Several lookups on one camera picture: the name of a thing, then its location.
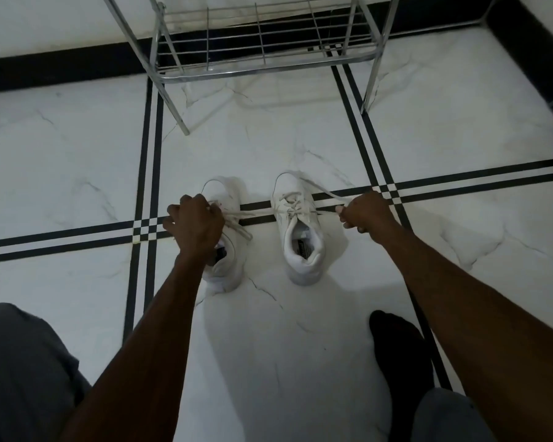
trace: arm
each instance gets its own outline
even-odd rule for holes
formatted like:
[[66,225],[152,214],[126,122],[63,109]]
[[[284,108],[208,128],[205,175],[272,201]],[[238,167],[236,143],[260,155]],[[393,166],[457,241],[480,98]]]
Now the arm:
[[379,193],[338,212],[387,250],[496,437],[553,441],[553,329],[402,228]]
[[168,207],[181,251],[146,314],[64,427],[61,442],[171,441],[189,351],[194,300],[223,216],[200,194]]

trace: forearm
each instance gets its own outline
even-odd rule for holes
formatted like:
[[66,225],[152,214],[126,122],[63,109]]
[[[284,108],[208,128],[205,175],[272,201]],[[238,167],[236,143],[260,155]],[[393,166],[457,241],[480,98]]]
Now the forearm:
[[411,231],[383,245],[496,435],[553,440],[553,330]]
[[131,337],[67,422],[61,441],[172,440],[203,267],[201,260],[177,258]]

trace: black sock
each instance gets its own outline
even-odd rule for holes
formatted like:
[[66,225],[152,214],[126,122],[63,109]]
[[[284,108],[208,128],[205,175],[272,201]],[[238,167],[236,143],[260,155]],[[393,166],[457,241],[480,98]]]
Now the black sock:
[[377,364],[391,392],[389,442],[409,441],[416,408],[434,387],[426,343],[412,323],[381,310],[371,313],[369,327]]

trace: gray pants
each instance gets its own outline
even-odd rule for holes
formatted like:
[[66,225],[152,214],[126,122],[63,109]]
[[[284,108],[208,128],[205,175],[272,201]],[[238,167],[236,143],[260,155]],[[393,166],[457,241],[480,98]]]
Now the gray pants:
[[[89,391],[53,329],[11,304],[0,304],[0,442],[55,441]],[[436,388],[416,411],[412,442],[494,441],[463,395]]]

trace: foot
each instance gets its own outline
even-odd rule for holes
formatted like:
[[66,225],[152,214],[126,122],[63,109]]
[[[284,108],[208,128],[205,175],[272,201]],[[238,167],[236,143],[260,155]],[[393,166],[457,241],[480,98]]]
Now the foot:
[[240,212],[239,193],[237,187],[224,177],[207,181],[201,193],[207,202],[217,204],[225,217],[221,239],[205,265],[203,279],[213,292],[230,292],[242,281],[246,247],[251,238],[237,224],[237,213]]
[[377,364],[391,393],[389,442],[409,441],[418,404],[434,387],[428,347],[416,326],[381,310],[371,313],[369,328]]
[[271,204],[280,231],[287,274],[299,285],[319,280],[325,257],[324,234],[304,182],[291,172],[276,178]]

